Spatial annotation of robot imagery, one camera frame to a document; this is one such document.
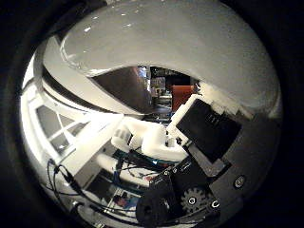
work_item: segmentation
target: screw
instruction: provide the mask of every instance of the screw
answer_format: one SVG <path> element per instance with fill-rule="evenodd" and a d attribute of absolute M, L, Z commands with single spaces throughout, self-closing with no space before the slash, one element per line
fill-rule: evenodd
<path fill-rule="evenodd" d="M 214 200 L 212 203 L 211 203 L 211 206 L 213 208 L 218 208 L 219 207 L 219 202 L 217 200 Z"/>
<path fill-rule="evenodd" d="M 235 187 L 236 188 L 241 188 L 244 183 L 245 183 L 246 179 L 244 176 L 239 176 L 236 180 L 235 180 Z"/>
<path fill-rule="evenodd" d="M 195 197 L 192 197 L 189 199 L 189 204 L 194 205 L 197 202 L 197 199 Z"/>

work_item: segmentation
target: white plastic part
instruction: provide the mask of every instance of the white plastic part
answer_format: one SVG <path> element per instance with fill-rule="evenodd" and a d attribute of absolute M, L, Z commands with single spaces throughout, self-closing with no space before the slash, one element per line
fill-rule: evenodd
<path fill-rule="evenodd" d="M 106 154 L 100 154 L 96 157 L 96 162 L 107 172 L 114 174 L 114 171 L 116 170 L 116 164 L 118 161 L 112 157 L 107 156 Z M 129 165 L 127 162 L 124 162 L 122 169 L 131 168 L 133 166 L 134 165 Z M 149 186 L 149 178 L 147 177 L 153 178 L 157 176 L 157 174 L 151 174 L 152 172 L 151 170 L 144 168 L 131 169 L 130 171 L 134 175 L 134 177 L 126 170 L 122 170 L 120 174 L 120 178 L 122 180 L 129 181 L 144 187 Z M 140 178 L 140 174 L 143 175 L 151 174 L 151 175 L 148 175 L 145 178 Z"/>
<path fill-rule="evenodd" d="M 256 112 L 269 111 L 277 98 L 278 81 L 265 47 L 220 1 L 120 1 L 76 24 L 61 52 L 87 77 L 157 66 L 210 84 Z"/>
<path fill-rule="evenodd" d="M 78 71 L 68 67 L 61 58 L 60 46 L 55 37 L 49 38 L 47 42 L 44 65 L 58 83 L 83 100 L 113 112 L 141 114 L 122 104 Z"/>
<path fill-rule="evenodd" d="M 142 153 L 148 157 L 171 162 L 180 162 L 187 157 L 187 153 L 176 141 L 172 142 L 171 139 L 170 146 L 165 144 L 167 138 L 164 125 L 131 117 L 123 118 L 111 143 L 126 153 L 130 149 L 136 149 L 129 144 L 131 134 L 136 138 L 137 144 L 142 145 Z"/>

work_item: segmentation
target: white robot shell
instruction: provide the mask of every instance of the white robot shell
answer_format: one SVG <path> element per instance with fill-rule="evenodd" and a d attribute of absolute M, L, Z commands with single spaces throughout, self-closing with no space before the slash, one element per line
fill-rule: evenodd
<path fill-rule="evenodd" d="M 265 47 L 249 25 L 219 1 L 120 1 L 76 24 L 61 53 L 84 77 L 156 66 L 212 85 L 256 112 L 269 113 L 279 100 L 276 72 Z"/>

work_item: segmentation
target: mechanical component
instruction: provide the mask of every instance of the mechanical component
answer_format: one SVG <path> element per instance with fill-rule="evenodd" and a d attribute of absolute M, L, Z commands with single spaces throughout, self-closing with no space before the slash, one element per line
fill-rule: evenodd
<path fill-rule="evenodd" d="M 236 188 L 241 188 L 244 185 L 245 182 L 246 182 L 246 178 L 244 176 L 239 176 L 235 180 L 235 187 Z"/>
<path fill-rule="evenodd" d="M 162 226 L 172 219 L 188 222 L 193 220 L 192 214 L 195 214 L 195 220 L 216 220 L 219 208 L 211 207 L 216 199 L 208 188 L 209 184 L 197 162 L 187 157 L 150 182 L 137 204 L 137 220 L 144 227 Z"/>
<path fill-rule="evenodd" d="M 198 188 L 190 188 L 184 192 L 181 197 L 182 209 L 188 214 L 197 212 L 200 208 L 207 204 L 206 196 L 203 190 Z"/>
<path fill-rule="evenodd" d="M 213 208 L 218 208 L 219 207 L 219 201 L 218 200 L 214 200 L 212 203 L 211 203 L 211 206 Z"/>

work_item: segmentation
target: white curved panel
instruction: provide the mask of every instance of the white curved panel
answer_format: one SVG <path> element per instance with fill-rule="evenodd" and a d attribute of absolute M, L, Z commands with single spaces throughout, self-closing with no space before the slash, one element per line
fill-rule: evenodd
<path fill-rule="evenodd" d="M 113 112 L 140 114 L 120 103 L 76 70 L 68 67 L 61 58 L 60 46 L 55 37 L 51 37 L 47 42 L 44 65 L 58 83 L 83 100 Z"/>
<path fill-rule="evenodd" d="M 121 1 L 78 23 L 61 49 L 68 64 L 89 77 L 120 67 L 157 66 L 211 84 L 258 111 L 270 109 L 277 96 L 266 49 L 218 1 Z"/>

